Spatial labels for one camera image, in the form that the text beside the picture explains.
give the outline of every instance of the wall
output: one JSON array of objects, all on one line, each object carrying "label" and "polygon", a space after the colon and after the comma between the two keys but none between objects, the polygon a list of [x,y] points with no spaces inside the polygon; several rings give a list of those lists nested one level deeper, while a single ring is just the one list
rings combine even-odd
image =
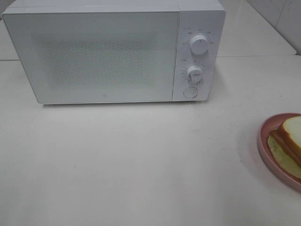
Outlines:
[{"label": "wall", "polygon": [[0,0],[0,14],[4,12],[7,6],[13,3],[15,0]]},{"label": "wall", "polygon": [[301,55],[301,0],[247,0]]}]

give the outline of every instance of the plate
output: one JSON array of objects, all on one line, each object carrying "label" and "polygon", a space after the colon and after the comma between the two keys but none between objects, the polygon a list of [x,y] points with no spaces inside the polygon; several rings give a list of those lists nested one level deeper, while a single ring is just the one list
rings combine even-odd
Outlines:
[{"label": "plate", "polygon": [[299,192],[301,192],[301,179],[288,173],[275,161],[272,152],[268,146],[268,137],[269,132],[274,129],[277,129],[281,125],[281,123],[283,123],[286,119],[300,115],[301,114],[299,113],[282,113],[273,115],[263,122],[258,134],[258,149],[264,164],[282,182],[291,186]]}]

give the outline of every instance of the microwave door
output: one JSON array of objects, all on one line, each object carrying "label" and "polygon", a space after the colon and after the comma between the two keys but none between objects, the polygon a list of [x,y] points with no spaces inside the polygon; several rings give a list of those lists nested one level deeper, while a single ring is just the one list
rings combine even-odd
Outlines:
[{"label": "microwave door", "polygon": [[179,12],[4,15],[39,103],[171,101]]}]

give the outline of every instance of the timer knob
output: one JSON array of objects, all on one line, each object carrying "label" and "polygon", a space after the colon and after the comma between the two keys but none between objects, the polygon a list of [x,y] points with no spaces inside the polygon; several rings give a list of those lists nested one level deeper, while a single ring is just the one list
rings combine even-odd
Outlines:
[{"label": "timer knob", "polygon": [[187,69],[186,75],[189,82],[198,82],[203,79],[203,70],[199,66],[190,66]]},{"label": "timer knob", "polygon": [[197,34],[190,39],[191,51],[196,55],[202,55],[208,50],[209,40],[203,34]]}]

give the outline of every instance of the bread slice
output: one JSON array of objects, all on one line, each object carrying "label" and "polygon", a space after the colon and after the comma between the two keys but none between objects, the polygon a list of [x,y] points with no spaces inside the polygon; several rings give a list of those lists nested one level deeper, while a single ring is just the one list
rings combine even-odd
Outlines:
[{"label": "bread slice", "polygon": [[289,149],[301,158],[301,116],[285,120],[278,132]]},{"label": "bread slice", "polygon": [[278,130],[272,130],[269,135],[275,139],[277,144],[281,146],[286,154],[288,154],[299,166],[301,166],[301,158],[299,158],[299,156],[286,145],[282,137],[279,135]]},{"label": "bread slice", "polygon": [[283,150],[273,136],[269,136],[268,145],[277,164],[289,174],[301,179],[301,167]]}]

